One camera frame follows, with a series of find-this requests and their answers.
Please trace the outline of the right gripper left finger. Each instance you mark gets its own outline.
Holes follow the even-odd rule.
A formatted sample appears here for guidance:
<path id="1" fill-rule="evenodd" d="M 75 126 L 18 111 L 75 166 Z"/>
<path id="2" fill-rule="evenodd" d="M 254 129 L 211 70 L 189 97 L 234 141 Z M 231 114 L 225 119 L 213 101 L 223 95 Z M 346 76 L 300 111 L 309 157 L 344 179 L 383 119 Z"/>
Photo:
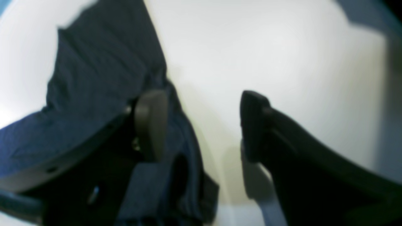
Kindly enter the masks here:
<path id="1" fill-rule="evenodd" d="M 133 169 L 163 158 L 168 99 L 142 93 L 80 146 L 1 178 L 1 212 L 39 226 L 112 226 Z"/>

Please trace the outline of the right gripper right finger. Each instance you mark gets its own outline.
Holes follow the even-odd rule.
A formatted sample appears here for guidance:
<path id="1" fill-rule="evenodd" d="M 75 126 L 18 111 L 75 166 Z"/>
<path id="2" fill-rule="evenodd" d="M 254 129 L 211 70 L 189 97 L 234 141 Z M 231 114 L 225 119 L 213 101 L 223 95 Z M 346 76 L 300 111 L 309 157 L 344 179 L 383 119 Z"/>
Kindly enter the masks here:
<path id="1" fill-rule="evenodd" d="M 320 143 L 297 122 L 245 90 L 242 150 L 270 172 L 289 226 L 400 226 L 401 185 Z"/>

